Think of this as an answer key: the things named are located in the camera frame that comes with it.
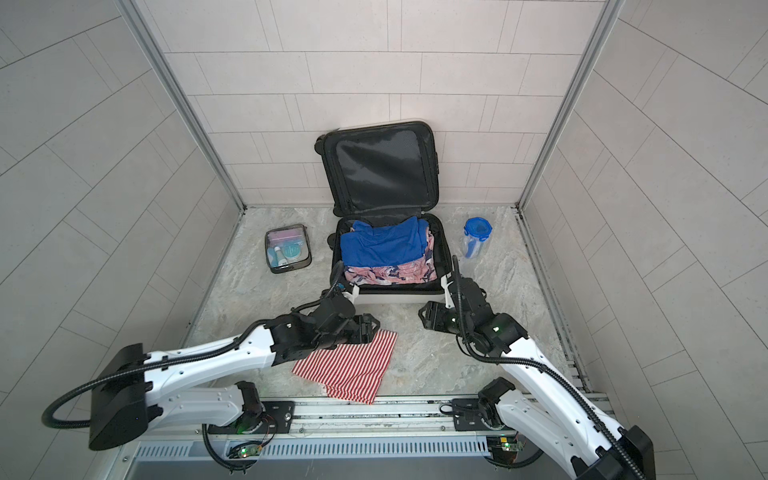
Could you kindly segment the red white striped garment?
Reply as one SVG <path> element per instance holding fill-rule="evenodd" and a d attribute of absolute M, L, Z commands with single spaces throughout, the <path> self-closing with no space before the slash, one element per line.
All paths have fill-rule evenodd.
<path fill-rule="evenodd" d="M 372 405 L 390 365 L 397 339 L 396 332 L 381 330 L 368 344 L 318 350 L 297 361 L 292 373 L 320 384 L 330 398 Z"/>

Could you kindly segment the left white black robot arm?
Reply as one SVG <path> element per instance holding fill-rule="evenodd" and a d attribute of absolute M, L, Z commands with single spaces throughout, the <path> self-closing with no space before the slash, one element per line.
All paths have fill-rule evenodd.
<path fill-rule="evenodd" d="M 104 451 L 155 428 L 198 423 L 211 459 L 229 473 L 246 473 L 276 430 L 269 427 L 263 440 L 218 454 L 211 427 L 246 433 L 265 424 L 267 415 L 254 383 L 238 381 L 221 390 L 207 384 L 304 360 L 319 350 L 371 344 L 381 323 L 356 312 L 358 290 L 346 284 L 342 270 L 342 264 L 334 265 L 330 287 L 319 299 L 276 318 L 256 320 L 236 336 L 174 351 L 147 352 L 140 343 L 122 348 L 96 379 L 53 400 L 41 415 L 42 424 L 56 430 L 87 429 L 89 449 Z"/>

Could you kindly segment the blue garment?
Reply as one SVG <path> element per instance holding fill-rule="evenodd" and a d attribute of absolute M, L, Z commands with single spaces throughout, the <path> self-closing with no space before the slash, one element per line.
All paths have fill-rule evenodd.
<path fill-rule="evenodd" d="M 341 258 L 347 267 L 389 267 L 422 258 L 428 246 L 429 224 L 415 216 L 383 227 L 356 220 L 340 237 Z"/>

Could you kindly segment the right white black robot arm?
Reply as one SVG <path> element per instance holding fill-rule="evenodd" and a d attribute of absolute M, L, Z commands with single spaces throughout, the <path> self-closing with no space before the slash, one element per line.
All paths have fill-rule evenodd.
<path fill-rule="evenodd" d="M 517 320 L 494 312 L 485 291 L 461 274 L 457 260 L 441 281 L 446 300 L 420 309 L 423 326 L 454 335 L 465 355 L 499 365 L 507 374 L 472 401 L 442 405 L 442 414 L 524 436 L 538 450 L 519 467 L 546 455 L 572 479 L 655 478 L 653 443 L 640 427 L 623 427 L 579 391 Z"/>

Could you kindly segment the pink navy shark garment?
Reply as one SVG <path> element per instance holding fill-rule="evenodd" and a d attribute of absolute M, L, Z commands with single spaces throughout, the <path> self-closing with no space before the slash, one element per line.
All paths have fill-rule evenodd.
<path fill-rule="evenodd" d="M 424 255 L 411 262 L 396 266 L 346 267 L 344 276 L 354 285 L 417 285 L 436 281 L 434 236 L 426 229 L 427 246 Z"/>

